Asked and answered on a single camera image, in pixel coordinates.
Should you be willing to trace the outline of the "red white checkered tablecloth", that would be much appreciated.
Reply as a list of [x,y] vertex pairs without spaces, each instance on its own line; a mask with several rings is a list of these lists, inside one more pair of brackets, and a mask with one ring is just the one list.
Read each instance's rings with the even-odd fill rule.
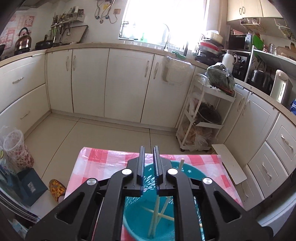
[[[69,196],[89,178],[97,180],[110,178],[115,172],[125,168],[128,160],[138,156],[138,153],[84,147],[79,152],[67,186],[66,195]],[[182,171],[188,177],[198,180],[210,177],[237,203],[242,203],[229,175],[222,165],[220,156],[162,154],[161,157],[169,159],[173,168],[178,168],[179,162],[184,159]],[[151,224],[156,198],[153,156],[152,154],[145,154],[144,193],[140,198],[128,197],[125,200],[121,240],[149,240],[149,225]]]

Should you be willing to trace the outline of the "blue dustpan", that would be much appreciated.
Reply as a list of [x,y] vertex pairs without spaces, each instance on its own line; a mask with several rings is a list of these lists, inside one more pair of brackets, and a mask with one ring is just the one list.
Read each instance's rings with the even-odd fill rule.
[[48,190],[34,168],[28,168],[17,173],[20,181],[22,202],[31,207]]

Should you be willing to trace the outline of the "white electric kettle pot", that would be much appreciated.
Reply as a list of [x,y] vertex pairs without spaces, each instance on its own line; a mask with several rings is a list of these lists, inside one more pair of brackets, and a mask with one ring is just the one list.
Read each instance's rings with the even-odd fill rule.
[[292,88],[289,76],[282,70],[276,70],[270,97],[288,108]]

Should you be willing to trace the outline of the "floral clear waste bin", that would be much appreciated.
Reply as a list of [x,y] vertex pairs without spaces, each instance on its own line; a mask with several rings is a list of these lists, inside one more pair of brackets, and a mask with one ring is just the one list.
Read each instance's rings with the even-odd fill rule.
[[19,171],[33,168],[34,158],[25,144],[22,131],[15,129],[6,135],[3,148]]

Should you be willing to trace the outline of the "blue perforated plastic basket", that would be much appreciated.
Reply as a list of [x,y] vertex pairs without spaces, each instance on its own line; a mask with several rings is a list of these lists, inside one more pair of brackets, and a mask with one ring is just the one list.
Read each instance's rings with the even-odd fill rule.
[[[189,178],[202,180],[206,177],[197,168],[184,163],[182,167]],[[153,238],[148,237],[149,227],[153,213],[150,213],[142,208],[154,210],[156,203],[157,192],[154,181],[154,166],[148,164],[144,168],[144,193],[139,197],[126,197],[125,210],[123,216],[123,226],[125,228],[125,240],[175,240],[174,222],[161,218],[156,227],[156,233]],[[167,197],[160,197],[159,213],[171,216],[174,218],[173,197],[169,197],[168,205],[165,211],[163,206]]]

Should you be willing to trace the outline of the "white thermos jug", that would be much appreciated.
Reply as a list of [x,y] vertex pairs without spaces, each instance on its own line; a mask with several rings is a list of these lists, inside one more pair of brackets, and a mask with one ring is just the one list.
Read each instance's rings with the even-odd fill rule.
[[232,73],[234,65],[238,61],[238,56],[231,50],[227,50],[222,58],[222,64]]

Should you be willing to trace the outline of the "black pan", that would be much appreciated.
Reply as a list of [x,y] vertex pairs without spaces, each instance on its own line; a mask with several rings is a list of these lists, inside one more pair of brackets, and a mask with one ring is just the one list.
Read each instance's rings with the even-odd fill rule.
[[61,43],[55,43],[54,40],[49,39],[48,35],[44,36],[44,39],[42,41],[39,41],[35,45],[35,50],[44,50],[49,49],[52,47],[58,47],[62,45]]

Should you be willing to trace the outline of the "black microwave oven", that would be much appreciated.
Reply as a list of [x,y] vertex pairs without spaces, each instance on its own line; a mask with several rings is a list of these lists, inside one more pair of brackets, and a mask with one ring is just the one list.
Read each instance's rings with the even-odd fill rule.
[[252,34],[230,35],[228,49],[250,52],[252,48]]

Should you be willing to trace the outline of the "white tiered trolley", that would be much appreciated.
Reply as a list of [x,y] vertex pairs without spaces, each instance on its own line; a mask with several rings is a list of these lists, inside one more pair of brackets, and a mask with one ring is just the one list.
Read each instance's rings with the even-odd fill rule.
[[235,90],[227,94],[210,85],[206,75],[195,74],[176,132],[180,150],[210,150],[235,100]]

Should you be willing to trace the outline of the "steel kettle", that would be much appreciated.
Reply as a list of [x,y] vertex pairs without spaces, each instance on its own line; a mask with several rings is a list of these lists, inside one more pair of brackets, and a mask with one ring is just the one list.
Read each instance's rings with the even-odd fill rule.
[[18,39],[15,43],[15,54],[29,52],[31,48],[31,42],[32,42],[32,38],[30,36],[28,28],[23,27],[20,30],[18,34]]

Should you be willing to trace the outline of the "white stool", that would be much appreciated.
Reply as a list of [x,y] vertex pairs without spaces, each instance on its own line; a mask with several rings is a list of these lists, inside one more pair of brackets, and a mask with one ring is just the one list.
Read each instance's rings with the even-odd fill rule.
[[247,179],[242,168],[224,144],[213,144],[212,148],[217,155],[221,156],[222,163],[235,185],[238,185]]

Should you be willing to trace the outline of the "dark green bag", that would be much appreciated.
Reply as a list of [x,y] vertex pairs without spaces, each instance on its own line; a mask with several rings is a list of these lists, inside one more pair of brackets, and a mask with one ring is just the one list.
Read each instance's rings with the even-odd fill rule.
[[211,65],[206,70],[206,76],[212,86],[233,91],[235,80],[232,73],[221,62]]

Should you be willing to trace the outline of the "yellow patterned slipper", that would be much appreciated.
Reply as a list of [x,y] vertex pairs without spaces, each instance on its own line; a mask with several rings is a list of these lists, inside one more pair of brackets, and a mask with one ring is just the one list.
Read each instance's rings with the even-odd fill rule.
[[49,181],[49,191],[55,201],[58,203],[62,202],[65,198],[66,187],[56,179]]

